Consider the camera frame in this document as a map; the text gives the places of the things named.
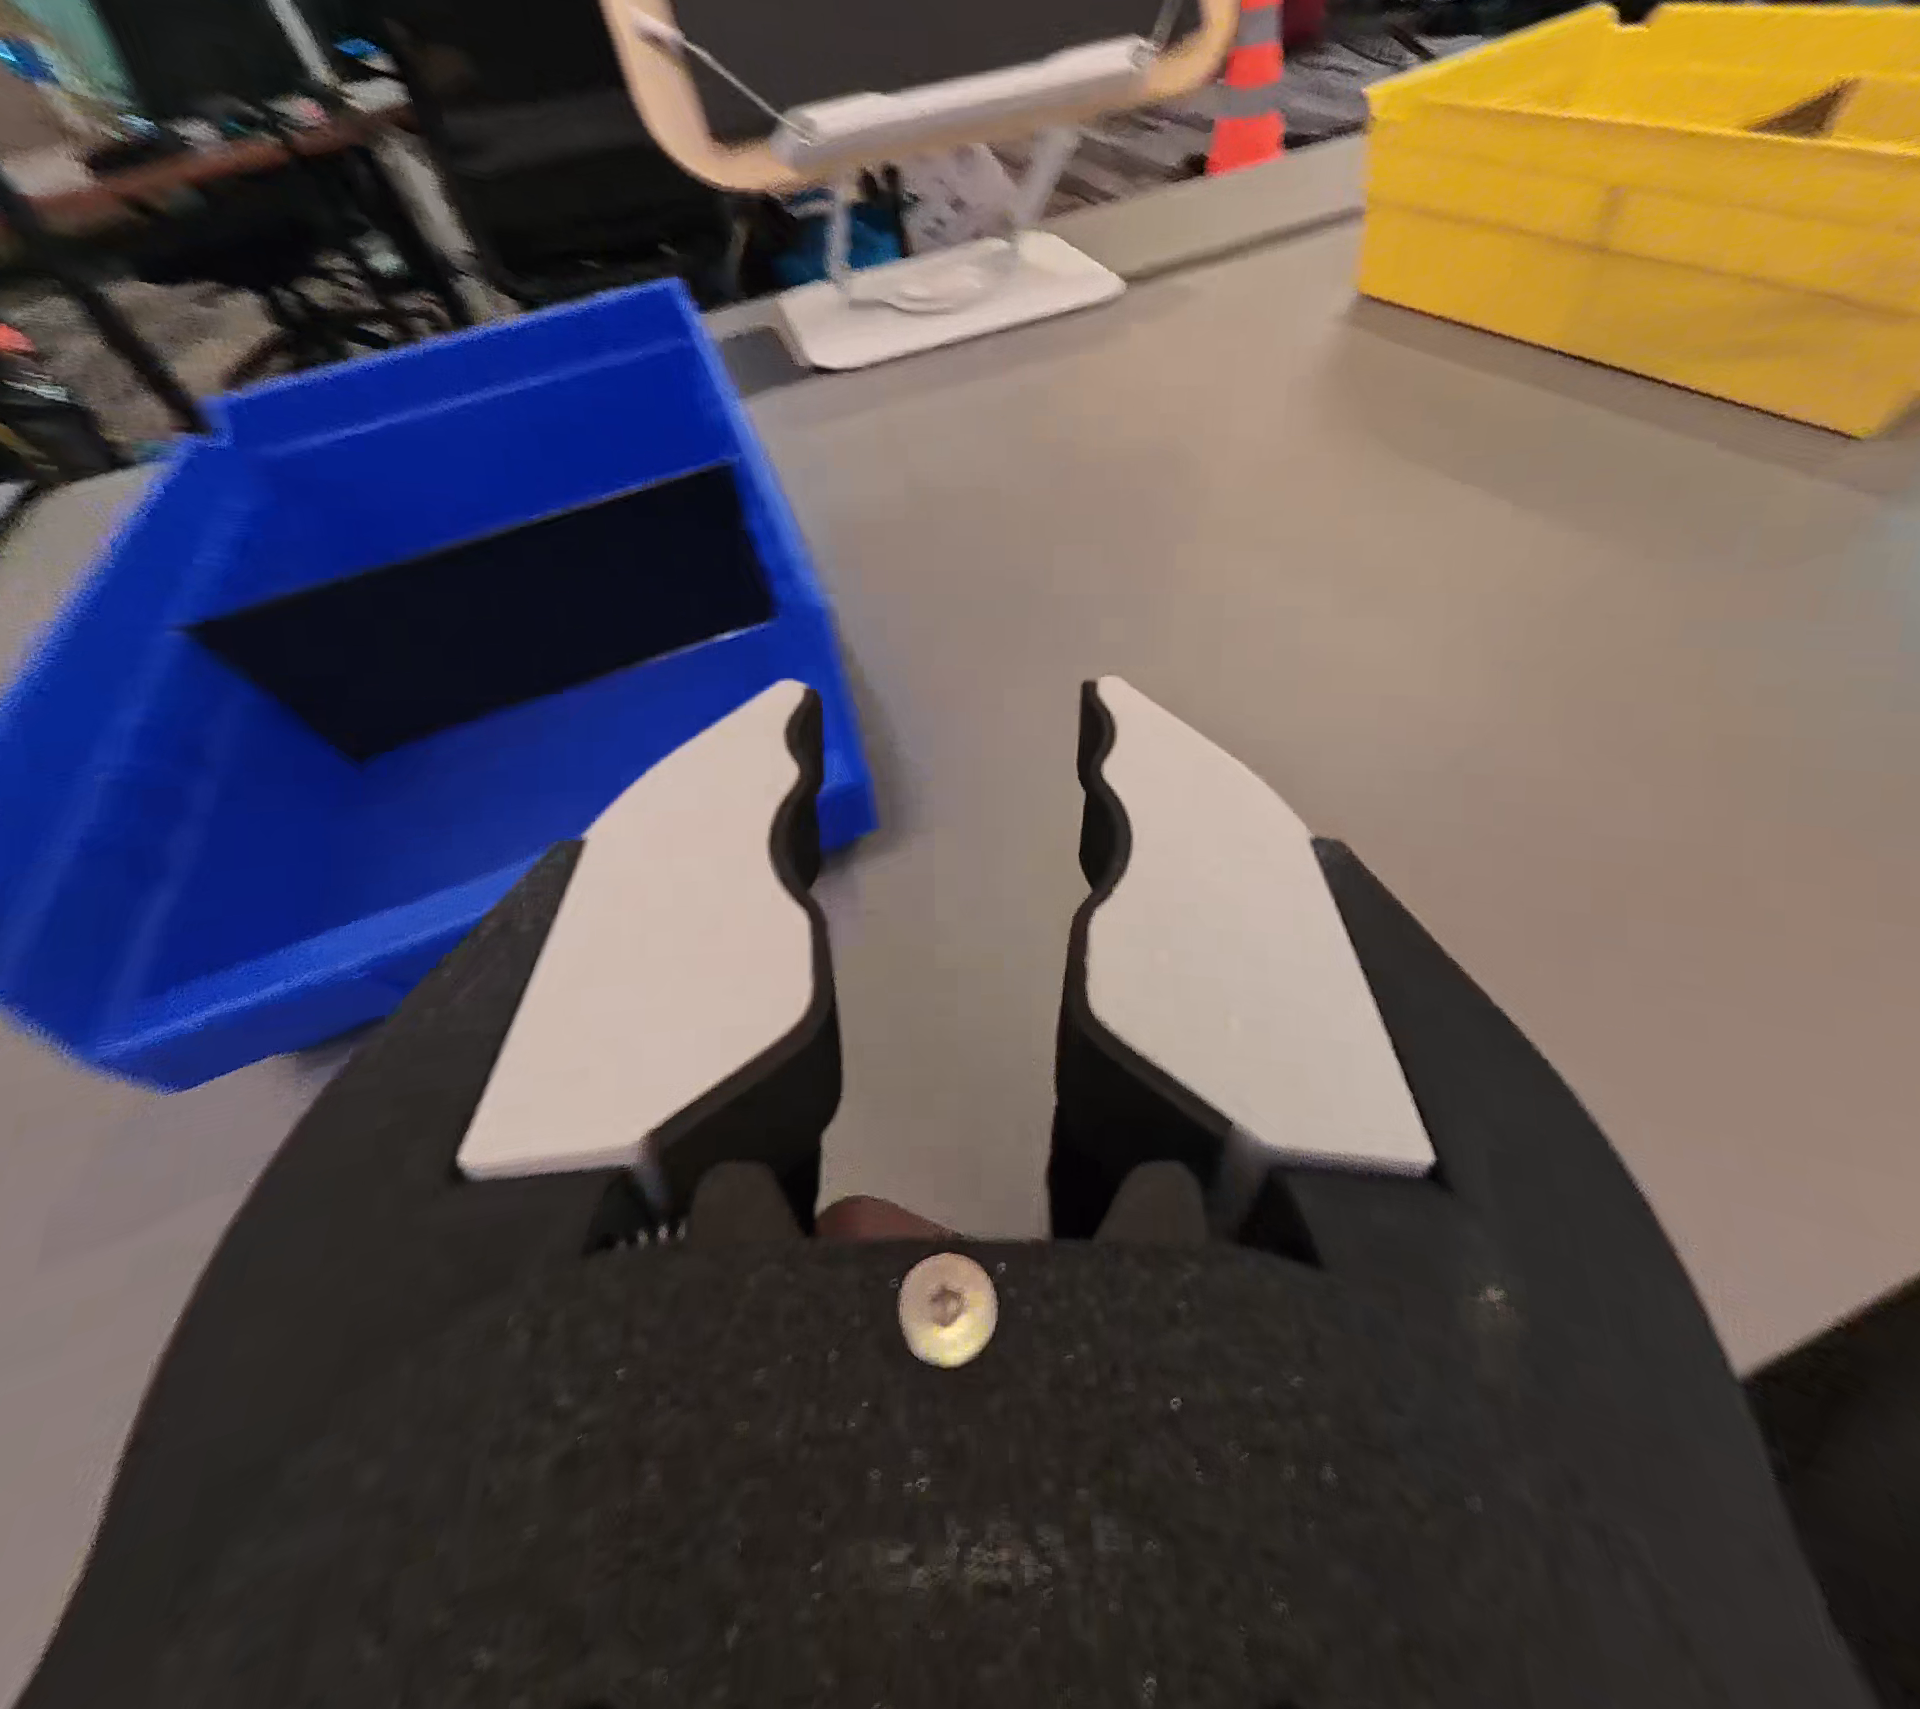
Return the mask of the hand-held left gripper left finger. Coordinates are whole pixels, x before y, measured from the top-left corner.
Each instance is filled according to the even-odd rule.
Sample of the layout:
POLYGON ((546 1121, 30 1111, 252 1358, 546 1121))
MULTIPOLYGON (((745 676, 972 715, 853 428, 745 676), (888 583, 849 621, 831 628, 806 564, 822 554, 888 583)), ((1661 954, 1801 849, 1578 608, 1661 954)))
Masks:
POLYGON ((456 1142, 466 1183, 633 1178, 658 1223, 719 1165, 810 1214, 839 1109, 821 881, 822 700, 780 676, 582 841, 456 1142))

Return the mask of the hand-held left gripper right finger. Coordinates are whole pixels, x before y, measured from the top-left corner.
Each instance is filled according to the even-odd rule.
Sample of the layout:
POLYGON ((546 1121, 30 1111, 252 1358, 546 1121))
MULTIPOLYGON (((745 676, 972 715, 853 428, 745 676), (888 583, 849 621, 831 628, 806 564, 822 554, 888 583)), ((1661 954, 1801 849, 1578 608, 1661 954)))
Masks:
POLYGON ((1306 817, 1212 734, 1103 672, 1076 745, 1053 1233, 1099 1241, 1175 1165, 1201 1233, 1309 1248, 1301 1168, 1436 1183, 1439 1147, 1306 817))

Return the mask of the blue plastic storage bin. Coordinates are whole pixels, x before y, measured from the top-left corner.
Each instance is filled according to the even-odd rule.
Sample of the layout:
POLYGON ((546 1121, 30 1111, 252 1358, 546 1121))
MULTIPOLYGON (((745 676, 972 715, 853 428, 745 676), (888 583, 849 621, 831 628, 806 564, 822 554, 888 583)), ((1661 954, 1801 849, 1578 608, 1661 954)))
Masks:
POLYGON ((5 1016, 151 1087, 388 1020, 784 676, 849 849, 831 599, 683 282, 213 402, 5 690, 5 1016))

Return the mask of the yellow plastic storage bin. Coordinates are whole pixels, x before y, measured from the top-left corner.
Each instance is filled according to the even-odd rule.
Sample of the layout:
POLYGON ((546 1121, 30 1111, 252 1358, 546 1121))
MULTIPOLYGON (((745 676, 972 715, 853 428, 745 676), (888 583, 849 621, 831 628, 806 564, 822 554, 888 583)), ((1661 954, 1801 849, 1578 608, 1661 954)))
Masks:
POLYGON ((1873 438, 1920 391, 1920 12, 1582 8, 1372 89, 1358 292, 1873 438))

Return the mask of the teal blue box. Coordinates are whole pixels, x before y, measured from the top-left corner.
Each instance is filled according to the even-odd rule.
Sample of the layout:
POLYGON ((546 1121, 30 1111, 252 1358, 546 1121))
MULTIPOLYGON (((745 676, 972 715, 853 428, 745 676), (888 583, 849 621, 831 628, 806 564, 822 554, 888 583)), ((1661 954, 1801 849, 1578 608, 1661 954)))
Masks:
MULTIPOLYGON (((773 206, 767 273, 773 292, 801 292, 831 278, 831 193, 801 193, 773 206)), ((849 264, 869 273, 908 253, 900 200, 866 193, 849 213, 849 264)))

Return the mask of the white printed paper sheet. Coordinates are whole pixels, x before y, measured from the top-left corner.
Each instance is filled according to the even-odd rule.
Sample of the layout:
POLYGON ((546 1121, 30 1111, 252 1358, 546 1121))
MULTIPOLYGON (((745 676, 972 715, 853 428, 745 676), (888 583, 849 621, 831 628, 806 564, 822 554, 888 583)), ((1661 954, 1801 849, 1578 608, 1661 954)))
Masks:
POLYGON ((900 161, 908 253, 966 251, 1004 240, 1020 187, 985 145, 900 161))

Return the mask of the orange traffic cone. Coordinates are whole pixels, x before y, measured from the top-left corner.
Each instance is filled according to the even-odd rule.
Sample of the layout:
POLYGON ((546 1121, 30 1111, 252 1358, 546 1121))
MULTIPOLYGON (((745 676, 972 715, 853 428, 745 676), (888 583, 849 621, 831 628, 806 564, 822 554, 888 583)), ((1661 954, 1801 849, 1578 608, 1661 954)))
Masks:
POLYGON ((1282 156, 1282 0, 1240 0, 1237 44, 1212 79, 1207 175, 1240 175, 1282 156))

